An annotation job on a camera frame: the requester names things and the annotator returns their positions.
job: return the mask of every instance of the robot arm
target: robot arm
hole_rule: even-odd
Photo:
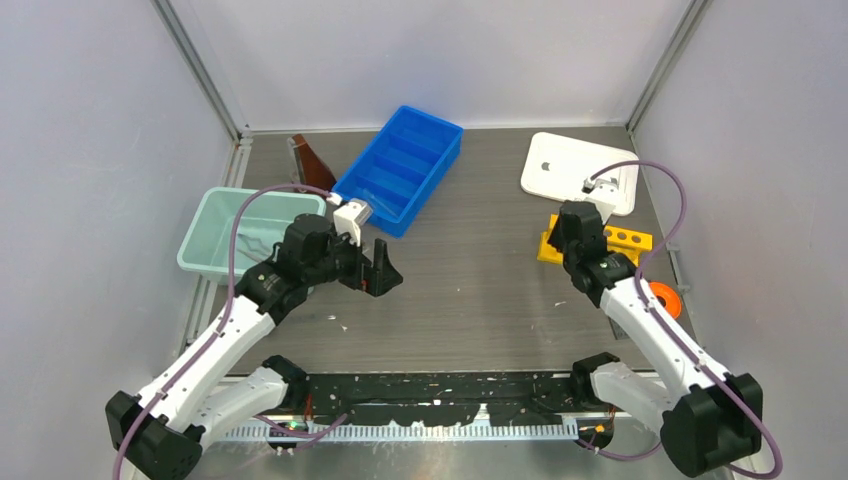
[[[216,326],[223,311],[137,395],[121,391],[109,400],[106,418],[115,448],[143,406],[202,348],[208,349],[159,400],[130,441],[126,458],[151,480],[181,480],[204,448],[248,418],[302,405],[308,395],[306,374],[280,356],[267,359],[236,385],[210,393],[248,349],[306,301],[310,287],[338,280],[378,297],[403,281],[389,261],[385,241],[375,241],[373,262],[362,253],[359,225],[369,211],[367,204],[353,200],[336,210],[335,225],[319,215],[298,216],[271,256],[249,268],[236,285],[229,323],[221,333]],[[220,338],[206,347],[213,335]]]
[[[572,284],[624,329],[656,369],[663,385],[633,373],[609,353],[576,362],[571,381],[586,403],[610,403],[629,412],[657,433],[674,465],[694,477],[760,450],[760,432],[702,371],[708,367],[762,417],[763,393],[748,374],[732,375],[701,347],[648,292],[648,301],[693,352],[693,362],[647,308],[636,288],[636,268],[623,254],[610,252],[604,236],[611,193],[604,184],[586,201],[566,201],[549,243],[564,253]]]

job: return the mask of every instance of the white cutting board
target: white cutting board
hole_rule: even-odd
[[[623,162],[638,160],[633,152],[584,142],[574,138],[539,132],[530,141],[527,162],[521,174],[521,188],[540,197],[558,200],[583,200],[583,180],[598,170]],[[639,167],[616,168],[601,175],[618,183],[620,201],[614,215],[630,215],[636,205],[636,182]]]

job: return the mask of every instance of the blue bin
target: blue bin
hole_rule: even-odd
[[[210,281],[227,284],[227,254],[233,220],[247,197],[256,190],[216,187],[203,196],[194,220],[183,238],[177,263],[187,272],[197,272]],[[317,195],[269,192],[255,199],[244,211],[236,237],[236,280],[271,254],[274,243],[302,213],[323,215],[327,204]]]
[[[374,137],[333,191],[360,198],[369,220],[402,237],[459,155],[462,128],[403,106]]]

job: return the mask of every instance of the mint green bin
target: mint green bin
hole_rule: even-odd
[[[233,220],[241,205],[256,190],[216,187],[203,196],[194,220],[183,238],[177,263],[187,272],[197,272],[220,285],[227,284],[227,253]],[[270,255],[274,243],[302,213],[323,215],[327,205],[317,195],[270,192],[245,210],[236,237],[236,280]]]

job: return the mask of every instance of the white panel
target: white panel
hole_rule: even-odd
[[[402,104],[465,127],[623,123],[689,2],[175,3],[274,130],[381,126]]]
[[[176,353],[232,145],[149,1],[3,7],[0,477],[105,479],[106,401]]]
[[[843,0],[715,2],[636,132],[688,187],[693,322],[762,384],[787,479],[848,468],[846,18]],[[648,178],[667,231],[677,193]]]

